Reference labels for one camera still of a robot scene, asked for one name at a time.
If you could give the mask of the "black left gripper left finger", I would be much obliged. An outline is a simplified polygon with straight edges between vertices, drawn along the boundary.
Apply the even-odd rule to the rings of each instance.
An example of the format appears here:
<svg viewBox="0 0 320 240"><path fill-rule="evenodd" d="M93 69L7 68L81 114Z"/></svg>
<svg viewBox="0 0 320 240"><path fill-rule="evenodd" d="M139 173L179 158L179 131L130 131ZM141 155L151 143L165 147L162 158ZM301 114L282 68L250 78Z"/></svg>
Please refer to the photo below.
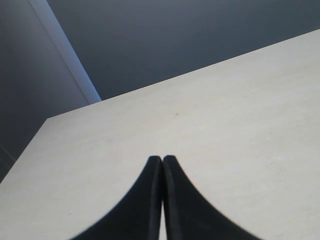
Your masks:
<svg viewBox="0 0 320 240"><path fill-rule="evenodd" d="M75 240L158 240L163 199L163 162L150 156L126 195Z"/></svg>

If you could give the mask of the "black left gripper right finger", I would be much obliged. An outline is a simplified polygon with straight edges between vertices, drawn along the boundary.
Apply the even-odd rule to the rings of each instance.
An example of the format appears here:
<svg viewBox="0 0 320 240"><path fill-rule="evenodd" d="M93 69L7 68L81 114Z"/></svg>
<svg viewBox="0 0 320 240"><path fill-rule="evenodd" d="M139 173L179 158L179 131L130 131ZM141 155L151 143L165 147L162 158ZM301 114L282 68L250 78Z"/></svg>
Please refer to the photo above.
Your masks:
<svg viewBox="0 0 320 240"><path fill-rule="evenodd" d="M189 180L177 158L163 159L164 216L168 240L257 240L214 208Z"/></svg>

